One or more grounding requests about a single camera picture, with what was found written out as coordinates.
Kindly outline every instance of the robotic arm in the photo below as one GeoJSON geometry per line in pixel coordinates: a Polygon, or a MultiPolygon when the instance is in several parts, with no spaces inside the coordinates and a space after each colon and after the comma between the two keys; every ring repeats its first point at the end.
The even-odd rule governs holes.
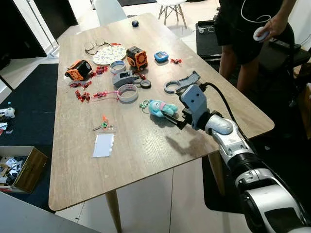
{"type": "Polygon", "coordinates": [[[191,85],[183,93],[177,94],[186,107],[183,110],[185,120],[179,121],[165,112],[163,115],[180,129],[191,124],[195,130],[204,130],[219,144],[220,155],[240,192],[249,229],[253,233],[311,233],[304,210],[256,156],[219,89],[212,83],[205,83],[191,85]],[[217,112],[209,112],[203,93],[208,85],[222,96],[233,120],[222,118],[217,112]]]}

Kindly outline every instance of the black rubber ring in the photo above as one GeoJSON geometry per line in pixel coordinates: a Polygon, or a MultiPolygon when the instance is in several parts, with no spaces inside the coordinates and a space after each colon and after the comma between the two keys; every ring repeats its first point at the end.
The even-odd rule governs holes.
{"type": "Polygon", "coordinates": [[[149,89],[151,87],[151,82],[147,79],[145,80],[142,80],[140,82],[140,87],[143,88],[143,89],[149,89]]]}

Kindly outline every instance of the gray bracket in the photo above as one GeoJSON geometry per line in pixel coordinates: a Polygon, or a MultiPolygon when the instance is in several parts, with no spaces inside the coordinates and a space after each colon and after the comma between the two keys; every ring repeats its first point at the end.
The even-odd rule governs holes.
{"type": "Polygon", "coordinates": [[[201,78],[201,76],[197,72],[193,71],[190,76],[187,76],[184,79],[173,80],[173,81],[169,81],[169,82],[165,83],[164,84],[164,91],[169,93],[169,94],[174,94],[175,91],[178,92],[182,89],[187,88],[191,84],[194,84],[196,81],[198,81],[200,78],[201,78]],[[173,85],[173,84],[178,85],[176,90],[169,89],[169,86],[173,85]]]}

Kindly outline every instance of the white chair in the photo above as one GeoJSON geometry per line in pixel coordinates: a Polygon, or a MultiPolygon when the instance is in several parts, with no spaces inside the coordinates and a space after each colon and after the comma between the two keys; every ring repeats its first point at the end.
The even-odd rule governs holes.
{"type": "Polygon", "coordinates": [[[183,11],[181,10],[181,6],[180,6],[180,4],[184,3],[187,0],[156,0],[156,1],[161,5],[159,19],[161,17],[161,14],[164,12],[164,25],[166,25],[167,17],[171,14],[172,11],[175,11],[177,21],[179,20],[178,14],[180,14],[183,21],[184,21],[185,28],[187,28],[185,18],[184,18],[184,14],[183,14],[183,11]]]}
{"type": "Polygon", "coordinates": [[[127,18],[117,0],[95,0],[94,5],[101,26],[127,18]]]}

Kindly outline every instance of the wooden table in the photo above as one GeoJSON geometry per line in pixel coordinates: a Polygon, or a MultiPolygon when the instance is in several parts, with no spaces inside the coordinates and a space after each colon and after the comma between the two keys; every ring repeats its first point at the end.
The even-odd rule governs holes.
{"type": "MultiPolygon", "coordinates": [[[[201,75],[201,82],[212,82],[224,93],[236,120],[248,137],[260,135],[274,127],[271,119],[151,14],[84,31],[65,39],[60,46],[50,208],[58,211],[106,194],[110,212],[120,232],[116,189],[206,155],[216,160],[213,169],[217,173],[220,160],[218,145],[211,136],[193,130],[190,125],[181,131],[163,118],[144,114],[138,107],[145,99],[164,100],[176,104],[181,115],[184,106],[177,95],[164,92],[163,84],[185,78],[193,70],[201,75]],[[134,19],[139,21],[137,28],[131,25],[134,19]],[[145,72],[152,82],[152,88],[140,89],[134,103],[124,104],[115,99],[80,103],[74,89],[70,89],[64,81],[67,67],[76,60],[91,62],[91,56],[84,52],[84,42],[101,37],[107,42],[122,43],[126,48],[135,45],[146,51],[149,65],[145,72]],[[166,51],[170,58],[182,59],[182,63],[157,64],[153,55],[159,50],[166,51]],[[92,129],[101,123],[103,114],[110,124],[117,127],[112,154],[109,158],[92,158],[98,133],[92,129]]],[[[96,76],[87,92],[95,94],[113,90],[111,80],[110,72],[96,76]]],[[[229,118],[219,95],[212,89],[205,94],[208,107],[229,118]]]]}

